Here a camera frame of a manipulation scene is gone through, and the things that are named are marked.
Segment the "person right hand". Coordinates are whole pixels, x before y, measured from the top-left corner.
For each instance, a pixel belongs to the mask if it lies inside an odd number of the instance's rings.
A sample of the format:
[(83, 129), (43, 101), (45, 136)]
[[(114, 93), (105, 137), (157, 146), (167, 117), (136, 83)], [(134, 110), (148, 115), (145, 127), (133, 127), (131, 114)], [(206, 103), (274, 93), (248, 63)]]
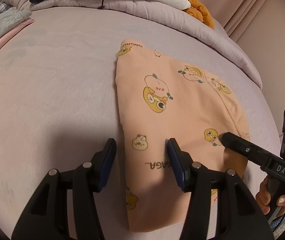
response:
[[(267, 215), (270, 212), (270, 201), (271, 201), (271, 194), (268, 191), (268, 180), (269, 177), (262, 181), (260, 184), (259, 192), (256, 194), (256, 202), (258, 203), (262, 213)], [(277, 200), (277, 206), (281, 207), (280, 211), (277, 213), (277, 217), (281, 217), (285, 214), (285, 194), (280, 196)]]

